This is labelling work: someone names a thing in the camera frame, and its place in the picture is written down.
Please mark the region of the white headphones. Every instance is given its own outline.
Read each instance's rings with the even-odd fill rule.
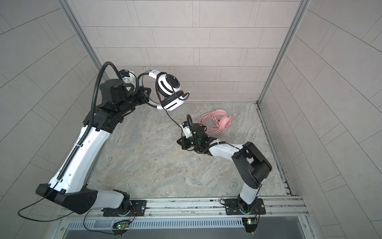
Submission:
[[[185,100],[188,99],[190,92],[184,94],[180,90],[180,82],[175,76],[157,70],[151,71],[149,76],[157,80],[156,88],[158,92],[166,97],[162,100],[162,104],[157,106],[157,109],[172,111],[184,104]]]

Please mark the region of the marble floor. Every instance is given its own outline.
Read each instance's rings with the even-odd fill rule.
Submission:
[[[190,114],[194,122],[207,112],[224,109],[236,116],[215,135],[234,144],[253,142],[273,170],[259,195],[285,195],[259,115],[253,103],[185,103],[169,112],[178,123]],[[115,128],[100,154],[88,187],[118,189],[132,198],[237,196],[243,181],[232,161],[182,150],[181,130],[164,111],[141,105]]]

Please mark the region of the pink headphone cable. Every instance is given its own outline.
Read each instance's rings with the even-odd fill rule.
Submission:
[[[206,126],[206,124],[204,124],[204,122],[208,118],[213,119],[213,121],[215,122],[217,128],[216,127],[206,126],[207,127],[206,133],[208,135],[215,135],[215,134],[217,134],[219,132],[222,132],[225,129],[227,129],[231,125],[231,121],[235,117],[235,115],[236,115],[236,113],[233,116],[228,116],[228,114],[227,114],[227,112],[225,110],[218,109],[218,110],[209,112],[207,114],[204,114],[200,118],[199,124],[202,124],[202,125]]]

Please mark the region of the headphone ear cup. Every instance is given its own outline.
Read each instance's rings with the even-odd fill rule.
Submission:
[[[230,122],[231,122],[231,119],[226,115],[219,120],[220,125],[223,126],[224,128],[227,128],[228,126],[230,126]]]
[[[169,94],[167,94],[166,92],[164,92],[164,91],[161,89],[161,87],[160,87],[160,85],[159,85],[159,82],[158,82],[158,84],[157,84],[157,87],[158,87],[158,91],[159,91],[159,93],[160,93],[161,95],[163,95],[164,97],[169,97],[169,96],[170,96]]]
[[[168,103],[170,103],[171,101],[173,101],[174,99],[180,97],[183,95],[183,91],[177,91],[175,92],[174,94],[170,95],[169,97],[167,97],[166,99],[164,99],[162,101],[162,105],[165,106],[167,105]]]

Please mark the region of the cable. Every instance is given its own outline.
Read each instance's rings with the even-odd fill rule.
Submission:
[[[113,235],[113,236],[115,236],[114,233],[108,233],[108,232],[104,232],[104,231],[96,231],[96,230],[90,230],[90,229],[88,229],[88,228],[85,226],[85,218],[86,218],[86,216],[89,214],[90,211],[91,211],[91,209],[86,213],[86,215],[85,215],[85,217],[84,217],[84,221],[82,222],[82,224],[84,225],[84,228],[85,228],[86,230],[88,230],[88,231],[100,232],[100,233],[104,233],[104,234],[108,234],[108,235]]]
[[[25,218],[25,219],[28,219],[28,220],[31,220],[31,221],[39,221],[39,222],[50,222],[50,221],[56,221],[56,220],[59,220],[59,219],[61,219],[61,218],[64,218],[64,217],[66,217],[66,216],[69,216],[70,214],[72,214],[72,213],[74,213],[74,212],[71,212],[71,213],[69,213],[69,214],[66,214],[65,216],[62,216],[62,217],[59,217],[59,218],[56,218],[56,219],[52,219],[52,220],[37,220],[37,219],[33,219],[33,218],[28,218],[28,217],[26,217],[26,216],[23,216],[23,215],[21,215],[20,214],[20,212],[21,211],[23,211],[24,209],[26,209],[26,208],[29,208],[30,206],[33,206],[33,205],[35,205],[36,203],[38,203],[38,202],[40,202],[40,201],[42,201],[43,199],[45,199],[52,191],[53,191],[53,189],[57,186],[57,184],[58,184],[58,182],[54,185],[54,187],[42,198],[42,199],[40,199],[40,200],[38,200],[37,202],[35,202],[35,203],[32,203],[32,204],[30,204],[30,205],[28,205],[28,206],[26,206],[26,207],[24,207],[24,208],[22,208],[22,209],[20,209],[18,212],[17,212],[17,214],[20,216],[20,217],[22,217],[22,218]]]
[[[70,152],[68,158],[65,160],[64,164],[62,165],[62,168],[60,170],[60,173],[57,176],[57,180],[60,181],[62,177],[64,176],[70,162],[73,160],[74,155],[77,153],[78,149],[82,146],[83,142],[85,141],[87,135],[89,134],[91,128],[93,127],[93,122],[94,122],[94,112],[96,111],[96,103],[97,103],[97,96],[98,96],[98,90],[99,90],[99,85],[101,83],[102,76],[104,75],[106,67],[110,65],[115,73],[117,74],[118,78],[121,80],[121,76],[115,67],[115,65],[111,62],[105,62],[102,66],[101,69],[99,70],[97,80],[95,81],[95,86],[94,86],[94,92],[93,92],[93,97],[92,97],[92,103],[90,107],[90,112],[89,112],[89,121],[87,124],[87,128],[82,135],[82,137],[78,140],[78,142],[74,145],[72,151]]]

